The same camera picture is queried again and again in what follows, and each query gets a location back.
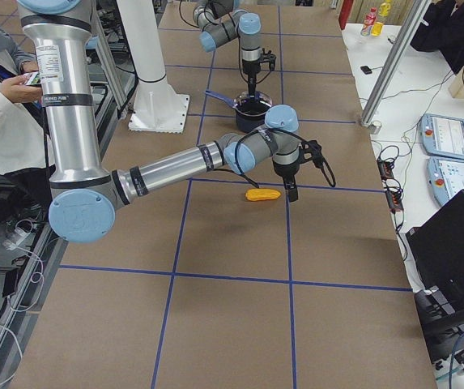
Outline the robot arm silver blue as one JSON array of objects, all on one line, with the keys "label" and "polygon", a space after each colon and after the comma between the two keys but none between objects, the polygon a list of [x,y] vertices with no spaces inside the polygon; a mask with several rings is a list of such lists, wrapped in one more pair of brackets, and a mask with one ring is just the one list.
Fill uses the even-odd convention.
[{"label": "robot arm silver blue", "polygon": [[200,30],[200,43],[208,53],[235,39],[240,41],[248,95],[255,97],[262,59],[261,21],[257,14],[239,9],[238,4],[238,1],[197,1],[193,20]]},{"label": "robot arm silver blue", "polygon": [[[56,170],[50,178],[49,223],[69,242],[93,242],[113,227],[115,211],[152,190],[228,165],[244,174],[267,158],[283,178],[289,201],[298,199],[295,175],[301,147],[296,111],[269,107],[260,127],[247,135],[227,134],[129,170],[104,169],[100,161],[85,47],[96,21],[95,1],[17,1],[24,33],[36,49]],[[132,129],[182,132],[189,96],[168,84],[152,4],[117,3],[138,78]],[[198,1],[193,19],[209,52],[237,36],[245,73],[255,72],[263,55],[258,15],[237,9],[239,1]]]}]

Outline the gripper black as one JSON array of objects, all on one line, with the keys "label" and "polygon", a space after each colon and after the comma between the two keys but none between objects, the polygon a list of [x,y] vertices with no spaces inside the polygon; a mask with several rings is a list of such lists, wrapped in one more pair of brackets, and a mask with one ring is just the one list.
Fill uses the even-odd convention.
[{"label": "gripper black", "polygon": [[293,162],[288,165],[274,162],[275,173],[283,179],[284,188],[289,202],[295,202],[299,199],[298,186],[296,184],[296,175],[299,171],[299,163]]},{"label": "gripper black", "polygon": [[261,71],[261,60],[248,61],[241,59],[241,74],[247,79],[248,95],[256,96],[257,74]]}]

